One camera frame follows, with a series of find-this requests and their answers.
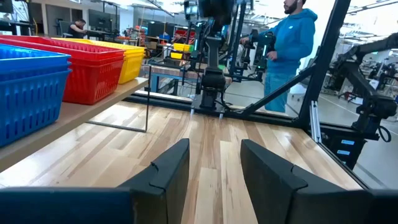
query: wooden tabletop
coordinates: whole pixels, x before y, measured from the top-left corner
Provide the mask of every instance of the wooden tabletop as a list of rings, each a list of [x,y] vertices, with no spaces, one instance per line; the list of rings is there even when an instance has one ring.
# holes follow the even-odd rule
[[[145,114],[145,105],[120,102],[93,120],[143,128]],[[82,124],[0,173],[0,187],[116,187],[181,138],[190,139],[183,224],[257,223],[239,158],[242,139],[252,139],[340,187],[360,188],[301,129],[190,116],[186,111],[154,106],[147,133]]]
[[[124,85],[119,85],[112,95],[92,106],[62,103],[60,116],[56,122],[8,146],[0,147],[0,172],[33,154],[147,84],[148,79],[136,78]]]

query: computer monitor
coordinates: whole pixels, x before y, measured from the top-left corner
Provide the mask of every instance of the computer monitor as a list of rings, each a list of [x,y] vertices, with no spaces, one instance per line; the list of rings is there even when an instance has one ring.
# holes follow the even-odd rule
[[[14,9],[12,8],[12,0],[0,0],[0,12],[14,13]]]
[[[90,27],[95,27],[96,30],[110,32],[112,29],[111,14],[89,9],[88,25]]]

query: yellow plastic basket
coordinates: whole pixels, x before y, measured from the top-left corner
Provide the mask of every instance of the yellow plastic basket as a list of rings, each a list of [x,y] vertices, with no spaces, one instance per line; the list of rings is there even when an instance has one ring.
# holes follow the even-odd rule
[[[172,58],[175,58],[175,59],[181,59],[182,58],[182,54],[180,54],[180,53],[171,53],[171,55],[172,55]]]
[[[182,52],[189,52],[191,45],[188,44],[174,44],[174,50],[179,50]]]
[[[54,38],[54,39],[126,50],[124,53],[124,63],[123,63],[122,72],[120,74],[119,84],[131,81],[137,78],[139,75],[142,59],[144,58],[144,51],[145,51],[144,47],[136,47],[131,45],[115,44],[115,43],[108,43],[103,41],[87,40],[87,39],[72,39],[72,38]]]

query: red bin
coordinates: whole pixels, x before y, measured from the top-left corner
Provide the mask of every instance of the red bin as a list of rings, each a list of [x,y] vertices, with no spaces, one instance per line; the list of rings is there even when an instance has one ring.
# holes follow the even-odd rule
[[[73,70],[68,77],[63,101],[92,105],[112,94],[124,62],[124,50],[44,37],[0,35],[0,44],[48,50],[71,55]]]

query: blue plastic basket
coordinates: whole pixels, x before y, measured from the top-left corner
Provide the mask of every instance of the blue plastic basket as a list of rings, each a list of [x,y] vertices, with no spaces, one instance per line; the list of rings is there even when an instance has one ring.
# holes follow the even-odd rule
[[[0,146],[58,119],[70,72],[0,82]]]
[[[70,55],[0,44],[0,72],[66,64]]]
[[[37,75],[45,75],[56,72],[64,72],[72,63],[64,63],[63,65],[51,65],[41,68],[25,68],[20,70],[11,70],[9,72],[0,72],[0,82],[15,80],[18,78],[29,78]]]

